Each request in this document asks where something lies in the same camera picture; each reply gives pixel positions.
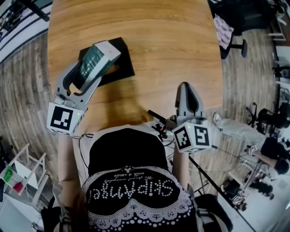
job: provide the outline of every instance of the robotic arm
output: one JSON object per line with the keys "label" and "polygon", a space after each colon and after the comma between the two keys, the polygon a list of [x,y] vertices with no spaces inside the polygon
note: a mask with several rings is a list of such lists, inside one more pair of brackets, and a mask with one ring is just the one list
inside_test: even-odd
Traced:
{"label": "robotic arm", "polygon": [[199,152],[212,147],[208,120],[204,118],[203,102],[195,89],[187,82],[179,85],[175,101],[176,115],[165,120],[148,111],[158,119],[158,128],[171,131],[179,152]]}
{"label": "robotic arm", "polygon": [[80,65],[80,61],[73,63],[58,78],[53,102],[48,106],[47,128],[53,132],[73,136],[87,111],[89,100],[102,80],[102,77],[97,77],[82,93],[72,94],[69,87]]}

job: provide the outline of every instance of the person's leg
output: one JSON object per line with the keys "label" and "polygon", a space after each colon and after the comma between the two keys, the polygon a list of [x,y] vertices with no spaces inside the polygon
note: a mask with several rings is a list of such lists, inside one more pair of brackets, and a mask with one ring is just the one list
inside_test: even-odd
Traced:
{"label": "person's leg", "polygon": [[217,113],[214,114],[213,120],[224,134],[246,140],[248,145],[258,144],[261,147],[265,142],[266,137],[247,124],[232,119],[222,119]]}

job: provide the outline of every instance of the black wire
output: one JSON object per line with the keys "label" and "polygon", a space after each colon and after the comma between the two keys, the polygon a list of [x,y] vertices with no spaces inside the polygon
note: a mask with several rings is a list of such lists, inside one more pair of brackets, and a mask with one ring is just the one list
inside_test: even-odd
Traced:
{"label": "black wire", "polygon": [[172,152],[170,155],[166,156],[166,158],[170,157],[174,152]]}
{"label": "black wire", "polygon": [[85,162],[85,160],[84,160],[84,158],[83,158],[83,156],[82,156],[82,150],[81,150],[81,139],[78,140],[78,147],[79,147],[79,149],[80,149],[80,153],[81,153],[82,161],[83,161],[83,163],[85,164],[85,166],[87,167],[87,169],[89,169],[89,167],[87,166],[87,164],[86,164],[86,162]]}
{"label": "black wire", "polygon": [[39,223],[40,219],[41,219],[41,216],[40,216],[40,218],[38,219],[38,221],[36,222],[36,225]]}
{"label": "black wire", "polygon": [[174,140],[170,141],[170,143],[168,143],[168,144],[164,145],[164,147],[167,147],[167,146],[169,146],[169,145],[170,145],[170,144],[172,144],[173,142],[174,142]]}
{"label": "black wire", "polygon": [[239,161],[240,161],[240,163],[245,163],[245,164],[247,164],[247,165],[249,165],[251,168],[253,168],[254,169],[254,171],[256,171],[256,168],[254,168],[254,166],[252,166],[252,165],[250,165],[249,163],[246,163],[245,161],[243,161],[242,159],[240,159],[239,157],[243,157],[243,156],[245,156],[245,155],[242,155],[242,156],[235,156],[235,155],[233,155],[233,154],[231,154],[231,153],[229,153],[229,152],[227,152],[227,151],[224,151],[224,150],[222,150],[222,149],[219,149],[218,147],[216,148],[217,150],[220,150],[220,151],[223,151],[224,153],[228,153],[228,154],[230,154],[231,156],[233,156],[233,157],[235,157],[236,159],[238,159]]}
{"label": "black wire", "polygon": [[86,168],[89,169],[89,167],[87,166],[87,164],[86,164],[86,162],[85,162],[85,160],[84,160],[84,158],[83,158],[83,156],[82,156],[82,150],[81,150],[81,139],[82,139],[83,137],[86,137],[86,138],[93,138],[93,137],[94,137],[94,134],[83,134],[83,135],[78,136],[78,137],[79,137],[79,138],[75,138],[75,137],[72,137],[72,138],[78,140],[78,147],[79,147],[79,149],[80,149],[80,153],[81,153],[82,161],[83,161],[83,163],[85,164]]}

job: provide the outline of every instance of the white pants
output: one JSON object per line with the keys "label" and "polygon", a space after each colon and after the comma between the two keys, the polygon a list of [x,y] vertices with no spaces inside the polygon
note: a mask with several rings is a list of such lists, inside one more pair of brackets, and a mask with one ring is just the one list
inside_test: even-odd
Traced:
{"label": "white pants", "polygon": [[226,135],[245,140],[247,145],[257,145],[260,150],[266,140],[266,136],[251,128],[247,124],[240,123],[231,119],[221,119],[217,125]]}

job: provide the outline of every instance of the pink cloth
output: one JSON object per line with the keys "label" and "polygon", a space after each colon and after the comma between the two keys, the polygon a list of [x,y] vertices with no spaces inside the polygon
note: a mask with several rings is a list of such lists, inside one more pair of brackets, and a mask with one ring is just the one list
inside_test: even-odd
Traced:
{"label": "pink cloth", "polygon": [[214,25],[217,28],[218,43],[223,49],[227,49],[230,44],[232,32],[234,28],[230,27],[225,20],[216,15],[213,19]]}

